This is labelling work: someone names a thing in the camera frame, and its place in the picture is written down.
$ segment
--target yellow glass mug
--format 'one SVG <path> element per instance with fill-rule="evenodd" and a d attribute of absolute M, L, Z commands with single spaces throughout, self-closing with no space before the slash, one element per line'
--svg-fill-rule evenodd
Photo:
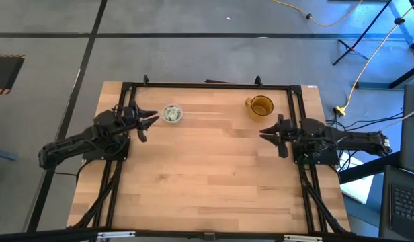
<path fill-rule="evenodd" d="M 245 101 L 249 117 L 255 122 L 261 122 L 266 116 L 273 112 L 273 101 L 266 96 L 247 98 Z"/>

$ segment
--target concrete floor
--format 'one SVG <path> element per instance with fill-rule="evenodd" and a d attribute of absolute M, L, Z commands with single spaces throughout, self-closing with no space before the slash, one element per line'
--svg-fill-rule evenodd
<path fill-rule="evenodd" d="M 400 13 L 409 5 L 405 0 L 394 2 Z M 0 0 L 0 32 L 90 32 L 99 4 L 100 0 Z M 339 19 L 355 3 L 295 0 L 292 4 L 328 23 Z M 382 6 L 363 3 L 340 24 L 321 28 L 297 11 L 269 0 L 114 0 L 106 7 L 99 31 L 361 33 Z M 387 9 L 370 32 L 387 33 L 393 19 Z M 408 20 L 414 37 L 414 13 Z M 355 40 L 345 41 L 352 44 Z M 16 162 L 0 159 L 0 233 L 24 229 L 42 173 L 37 152 L 56 136 L 86 44 L 84 38 L 0 38 L 0 54 L 26 55 L 13 91 L 0 96 L 0 148 L 20 156 Z M 357 50 L 370 56 L 379 44 L 380 40 L 363 40 Z M 336 40 L 319 39 L 97 39 L 68 135 L 91 125 L 104 81 L 141 81 L 144 74 L 151 81 L 216 79 L 252 83 L 260 75 L 268 84 L 317 85 L 325 117 L 331 119 L 332 107 L 345 103 L 365 63 L 351 55 L 332 66 L 344 51 Z M 391 40 L 370 63 L 361 81 L 391 82 L 413 66 L 414 57 L 407 43 Z M 400 91 L 356 90 L 341 121 L 351 124 L 392 116 L 400 112 L 402 104 Z M 363 131 L 382 127 L 373 125 Z M 392 148 L 399 150 L 400 125 L 385 133 Z M 356 157 L 363 161 L 374 158 L 363 153 Z M 80 157 L 75 157 L 58 171 L 75 173 L 79 166 Z M 65 227 L 74 189 L 73 177 L 54 177 L 39 229 Z"/>

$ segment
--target wooden table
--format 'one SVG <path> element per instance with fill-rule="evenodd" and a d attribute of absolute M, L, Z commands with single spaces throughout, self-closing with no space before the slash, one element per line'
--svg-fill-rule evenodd
<path fill-rule="evenodd" d="M 118 103 L 122 82 L 103 85 L 96 114 Z M 324 121 L 316 87 L 302 86 L 306 115 Z M 266 95 L 274 113 L 262 123 L 248 118 L 247 97 Z M 112 227 L 159 231 L 306 233 L 302 191 L 292 151 L 258 137 L 278 114 L 290 118 L 285 91 L 245 89 L 137 88 L 145 110 L 166 104 L 183 108 L 179 124 L 156 121 L 147 142 L 133 138 L 124 162 Z M 297 118 L 299 110 L 296 104 Z M 76 223 L 98 195 L 105 161 L 81 172 L 68 225 Z M 318 165 L 321 194 L 333 216 L 349 230 L 337 174 Z M 107 202 L 100 224 L 105 222 Z M 315 228 L 319 230 L 312 201 Z"/>

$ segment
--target yellow cable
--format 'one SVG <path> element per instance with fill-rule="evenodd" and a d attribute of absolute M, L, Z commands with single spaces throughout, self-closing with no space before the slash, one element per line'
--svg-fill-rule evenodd
<path fill-rule="evenodd" d="M 412 9 L 414 8 L 414 5 L 411 6 L 411 8 L 409 8 L 409 10 L 407 10 L 403 16 L 401 16 L 400 18 L 403 19 Z M 379 49 L 383 46 L 383 44 L 386 42 L 386 40 L 389 38 L 389 36 L 394 32 L 394 30 L 398 27 L 398 24 L 395 24 L 395 26 L 390 30 L 390 32 L 386 35 L 386 37 L 383 39 L 382 43 L 377 47 L 377 49 L 374 51 L 374 53 L 370 56 L 370 58 L 368 59 L 367 63 L 364 65 L 364 68 L 361 70 L 360 74 L 358 75 L 358 77 L 356 77 L 356 80 L 354 82 L 354 85 L 352 86 L 352 89 L 350 90 L 350 94 L 349 94 L 349 98 L 347 99 L 347 103 L 346 105 L 344 105 L 344 107 L 336 107 L 342 115 L 345 115 L 345 109 L 348 107 L 348 105 L 350 104 L 350 98 L 352 97 L 352 93 L 354 92 L 356 83 L 358 82 L 358 80 L 360 79 L 362 73 L 366 70 L 366 67 L 368 66 L 368 63 L 370 63 L 370 61 L 373 59 L 374 55 L 379 51 Z"/>
<path fill-rule="evenodd" d="M 296 10 L 298 10 L 299 12 L 301 12 L 301 13 L 303 13 L 303 14 L 305 14 L 306 16 L 308 15 L 308 13 L 306 13 L 304 10 L 302 10 L 301 8 L 299 8 L 299 7 L 295 7 L 295 6 L 293 6 L 293 5 L 291 5 L 291 4 L 288 4 L 288 3 L 284 3 L 284 2 L 281 2 L 281 1 L 277 1 L 277 0 L 272 0 L 273 2 L 275 2 L 275 3 L 279 3 L 279 4 L 282 4 L 282 5 L 285 5 L 285 6 L 287 6 L 287 7 L 291 7 L 291 8 L 293 8 L 293 9 L 296 9 Z M 347 13 L 344 17 L 342 17 L 341 19 L 339 19 L 339 20 L 337 20 L 336 22 L 333 22 L 332 24 L 321 24 L 321 23 L 319 23 L 318 21 L 316 21 L 313 17 L 311 17 L 310 16 L 310 20 L 312 20 L 315 24 L 317 24 L 317 25 L 319 25 L 319 26 L 322 26 L 322 27 L 329 27 L 329 26 L 333 26 L 333 25 L 335 25 L 335 24 L 338 24 L 339 22 L 341 22 L 342 20 L 344 20 L 345 18 L 347 18 L 351 13 L 353 13 L 354 11 L 355 11 L 355 9 L 360 5 L 362 3 L 362 0 L 360 0 L 360 2 L 349 12 L 349 13 Z"/>

